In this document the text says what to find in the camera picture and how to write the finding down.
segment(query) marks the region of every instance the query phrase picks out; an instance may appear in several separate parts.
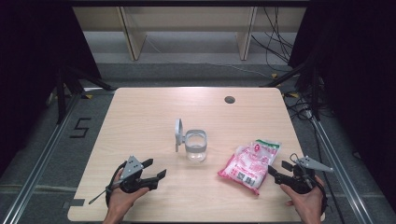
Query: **table hole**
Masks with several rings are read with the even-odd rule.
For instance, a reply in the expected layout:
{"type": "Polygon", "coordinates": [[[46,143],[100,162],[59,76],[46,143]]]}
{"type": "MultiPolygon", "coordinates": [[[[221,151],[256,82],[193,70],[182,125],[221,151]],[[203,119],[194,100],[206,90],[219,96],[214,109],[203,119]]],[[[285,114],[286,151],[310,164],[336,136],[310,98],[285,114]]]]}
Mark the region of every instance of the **table hole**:
{"type": "Polygon", "coordinates": [[[224,98],[224,101],[225,101],[227,104],[233,104],[233,103],[235,103],[235,98],[233,98],[232,96],[226,96],[226,97],[224,98]]]}

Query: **snack package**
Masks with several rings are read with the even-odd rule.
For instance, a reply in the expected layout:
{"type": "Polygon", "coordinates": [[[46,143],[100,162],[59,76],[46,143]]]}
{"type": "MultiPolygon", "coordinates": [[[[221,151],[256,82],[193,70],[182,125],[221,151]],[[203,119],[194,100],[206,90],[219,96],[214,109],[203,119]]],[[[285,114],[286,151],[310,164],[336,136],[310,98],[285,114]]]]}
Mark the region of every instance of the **snack package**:
{"type": "Polygon", "coordinates": [[[268,165],[271,165],[280,150],[280,143],[256,140],[248,146],[239,147],[218,175],[232,179],[259,195],[268,165]]]}

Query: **human hand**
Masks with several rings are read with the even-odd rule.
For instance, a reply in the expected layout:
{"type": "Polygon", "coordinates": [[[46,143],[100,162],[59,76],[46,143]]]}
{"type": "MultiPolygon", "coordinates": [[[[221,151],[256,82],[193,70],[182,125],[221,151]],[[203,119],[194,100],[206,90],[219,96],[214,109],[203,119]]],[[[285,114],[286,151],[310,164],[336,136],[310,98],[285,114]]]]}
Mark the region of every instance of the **human hand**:
{"type": "MultiPolygon", "coordinates": [[[[119,170],[114,178],[114,182],[120,180],[122,169],[119,170]]],[[[110,200],[108,202],[108,209],[106,218],[103,221],[104,224],[120,223],[123,220],[125,214],[134,205],[134,202],[145,195],[149,191],[149,188],[142,188],[134,193],[125,193],[120,188],[113,189],[110,200]]]]}
{"type": "MultiPolygon", "coordinates": [[[[323,181],[318,176],[315,176],[315,179],[324,187],[323,181]]],[[[306,194],[299,194],[284,184],[281,184],[280,188],[291,198],[291,201],[286,202],[286,205],[294,205],[304,224],[320,223],[323,194],[318,187],[314,187],[306,194]]]]}

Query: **gray floor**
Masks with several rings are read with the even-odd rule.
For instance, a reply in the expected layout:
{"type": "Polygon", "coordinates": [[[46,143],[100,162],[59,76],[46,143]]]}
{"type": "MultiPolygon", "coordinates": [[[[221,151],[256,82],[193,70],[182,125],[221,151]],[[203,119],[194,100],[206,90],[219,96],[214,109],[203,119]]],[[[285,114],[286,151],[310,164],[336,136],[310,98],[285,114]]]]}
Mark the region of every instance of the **gray floor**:
{"type": "MultiPolygon", "coordinates": [[[[276,69],[289,68],[273,54],[254,43],[250,45],[247,61],[240,61],[234,34],[231,33],[152,33],[138,61],[129,59],[123,34],[87,33],[94,58],[103,80],[115,87],[150,86],[240,86],[258,87],[270,81],[273,73],[282,75],[276,69]],[[266,56],[271,66],[266,65],[266,56]]],[[[264,34],[255,36],[266,43],[264,34]]],[[[284,34],[292,42],[295,34],[284,34]]],[[[292,86],[296,78],[283,84],[292,86]]],[[[85,87],[91,83],[82,81],[85,87]]],[[[35,191],[23,210],[20,223],[70,223],[67,219],[68,206],[72,202],[78,182],[90,157],[96,136],[100,131],[112,94],[97,91],[87,93],[91,98],[78,100],[65,125],[61,139],[50,155],[49,162],[40,177],[35,191]],[[71,138],[82,134],[75,130],[79,119],[89,130],[84,138],[71,138]]],[[[299,99],[286,97],[287,105],[295,105],[299,99]]],[[[332,142],[337,155],[346,168],[349,178],[361,196],[373,223],[395,223],[396,216],[389,207],[378,186],[370,176],[364,163],[352,155],[350,145],[342,127],[330,109],[321,110],[321,122],[332,142]]],[[[21,186],[35,167],[35,162],[45,148],[57,120],[57,105],[53,101],[37,122],[29,138],[29,144],[18,152],[15,159],[0,180],[0,219],[5,218],[21,186]]],[[[319,151],[323,163],[330,165],[323,150],[317,147],[315,131],[308,120],[292,119],[300,145],[305,155],[318,160],[319,151]]],[[[326,191],[329,208],[323,223],[342,223],[337,212],[338,203],[345,223],[359,223],[353,206],[347,199],[339,180],[327,174],[329,182],[326,191]]]]}

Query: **wooden table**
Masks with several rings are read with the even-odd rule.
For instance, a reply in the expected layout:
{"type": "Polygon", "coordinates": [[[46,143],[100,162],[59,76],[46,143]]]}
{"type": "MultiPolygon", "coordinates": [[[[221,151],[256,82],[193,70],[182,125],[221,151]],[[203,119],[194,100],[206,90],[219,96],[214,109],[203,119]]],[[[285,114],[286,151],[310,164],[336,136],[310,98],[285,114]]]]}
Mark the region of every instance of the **wooden table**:
{"type": "Polygon", "coordinates": [[[272,88],[128,88],[118,89],[108,109],[75,200],[73,221],[100,221],[106,215],[102,195],[117,167],[130,155],[154,159],[142,177],[163,169],[166,178],[158,189],[140,198],[124,220],[136,222],[270,222],[299,221],[289,197],[268,175],[260,195],[217,175],[238,146],[255,139],[282,143],[274,162],[281,173],[282,160],[302,150],[278,89],[272,88]],[[226,96],[235,99],[227,104],[226,96]],[[184,146],[175,152],[175,123],[182,119],[184,133],[202,129],[207,134],[207,157],[201,164],[186,159],[184,146]]]}

